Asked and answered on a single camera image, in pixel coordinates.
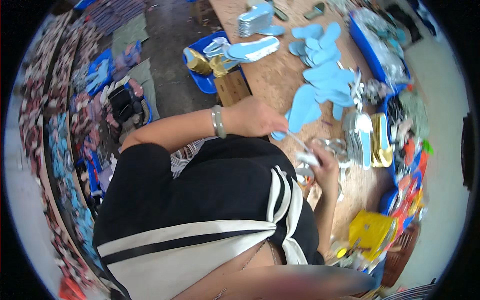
wooden table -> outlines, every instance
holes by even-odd
[[[355,69],[359,66],[364,82],[372,78],[365,58],[351,38],[348,27],[340,15],[326,8],[324,16],[316,17],[313,20],[303,17],[303,14],[311,10],[317,2],[318,0],[276,0],[275,5],[289,16],[287,22],[276,17],[273,18],[274,25],[281,25],[286,29],[286,33],[278,37],[280,49],[257,62],[241,65],[253,95],[282,114],[290,109],[295,92],[304,84],[302,72],[308,68],[298,57],[288,51],[288,44],[297,40],[291,34],[291,29],[294,27],[318,23],[326,29],[329,23],[337,22],[342,28],[340,38],[336,41],[336,45],[342,53],[340,62],[344,68]],[[238,35],[237,17],[246,11],[245,1],[210,0],[210,3],[232,44],[255,41],[264,37],[255,34],[248,38],[242,38]],[[320,108],[322,117],[316,122],[304,125],[297,136],[303,141],[313,137],[345,138],[342,123],[332,116],[332,103],[327,101],[320,104]],[[367,110],[372,113],[375,108],[371,107]],[[282,149],[294,165],[298,164],[294,154],[296,151],[301,151],[302,148],[291,137],[287,136],[282,141],[276,141],[270,137],[270,141]],[[384,168],[364,171],[353,166],[342,186],[345,199],[337,204],[332,234],[336,238],[346,240],[348,239],[348,225],[358,211],[361,209],[376,211],[380,197],[393,186],[393,183]],[[315,207],[320,191],[313,189],[312,193],[314,197],[311,198],[314,200],[310,201],[310,204]]]

woman's hand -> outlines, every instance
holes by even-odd
[[[329,198],[337,198],[338,195],[338,161],[333,153],[325,150],[315,142],[310,142],[307,146],[317,156],[320,162],[319,167],[310,166],[315,174],[315,181],[322,188],[322,194]]]
[[[222,122],[227,133],[246,137],[288,130],[288,121],[284,116],[253,96],[248,96],[231,107],[222,108]]]

